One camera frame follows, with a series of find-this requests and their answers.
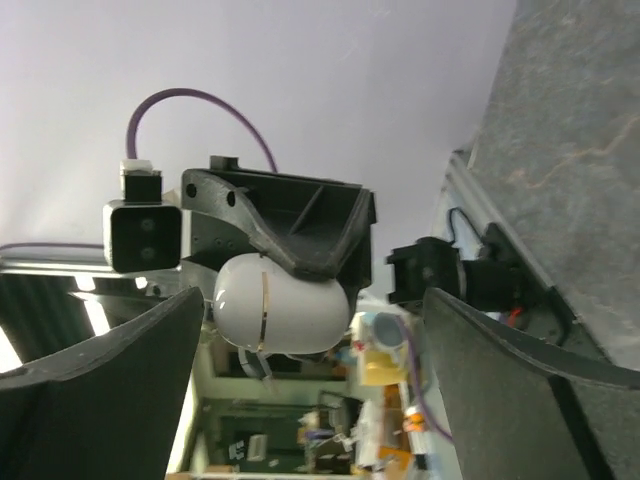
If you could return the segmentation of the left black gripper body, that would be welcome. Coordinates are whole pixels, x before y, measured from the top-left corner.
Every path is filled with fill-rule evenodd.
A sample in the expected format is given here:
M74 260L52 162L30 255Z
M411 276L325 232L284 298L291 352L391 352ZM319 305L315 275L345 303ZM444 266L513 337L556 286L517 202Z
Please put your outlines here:
M191 213L189 253L181 260L184 287L213 290L222 266L250 252L248 237L235 226L201 213Z

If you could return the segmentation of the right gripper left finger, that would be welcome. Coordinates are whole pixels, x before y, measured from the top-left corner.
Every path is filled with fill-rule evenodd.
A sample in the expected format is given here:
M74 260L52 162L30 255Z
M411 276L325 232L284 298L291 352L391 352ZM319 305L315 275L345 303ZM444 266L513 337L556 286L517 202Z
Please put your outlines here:
M2 374L2 478L163 478L203 315L189 288Z

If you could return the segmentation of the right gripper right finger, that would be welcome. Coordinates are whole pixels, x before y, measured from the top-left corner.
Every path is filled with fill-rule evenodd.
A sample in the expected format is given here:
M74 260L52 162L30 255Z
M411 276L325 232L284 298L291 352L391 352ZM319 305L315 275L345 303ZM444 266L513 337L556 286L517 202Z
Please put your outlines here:
M636 479L639 373L428 289L423 319L466 479Z

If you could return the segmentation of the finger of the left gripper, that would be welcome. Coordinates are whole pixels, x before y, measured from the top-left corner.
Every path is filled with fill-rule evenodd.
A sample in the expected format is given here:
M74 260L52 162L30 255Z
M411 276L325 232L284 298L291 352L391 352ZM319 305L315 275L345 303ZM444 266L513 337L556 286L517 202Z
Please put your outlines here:
M302 279L337 279L368 227L375 196L353 183L244 169L213 157L182 174L182 207L245 233L262 254Z
M340 337L340 341L328 350L312 354L290 354L289 358L306 364L319 364L332 355L350 333L350 325L356 312L358 295L372 283L372 235L371 227L368 227L361 241L351 252L337 276L337 281L345 292L350 316L346 323L346 329Z

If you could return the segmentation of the white earbud case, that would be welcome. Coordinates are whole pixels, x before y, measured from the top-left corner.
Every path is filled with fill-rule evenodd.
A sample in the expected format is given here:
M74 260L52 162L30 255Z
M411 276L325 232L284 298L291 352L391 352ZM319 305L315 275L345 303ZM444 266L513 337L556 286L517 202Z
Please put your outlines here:
M266 256L243 254L219 270L212 300L219 334L249 351L305 355L342 338L353 316L334 279L297 279Z

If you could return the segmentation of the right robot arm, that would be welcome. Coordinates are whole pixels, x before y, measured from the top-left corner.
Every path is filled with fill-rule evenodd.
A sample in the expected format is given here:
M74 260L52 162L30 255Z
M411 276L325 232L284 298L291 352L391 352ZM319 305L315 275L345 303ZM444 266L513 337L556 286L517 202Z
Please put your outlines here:
M231 286L216 321L253 351L310 355L335 346L353 314L357 277L341 242L361 242L369 220L326 218L287 270L277 249L296 223L263 247L237 252L252 270ZM493 259L466 261L448 244L411 247L434 277L398 254L392 301L421 303L433 366L467 479L635 479L639 475L639 374L567 351L501 324L491 313L523 303L524 279ZM205 315L190 287L103 337L1 378L1 475L40 479L156 479L166 468Z

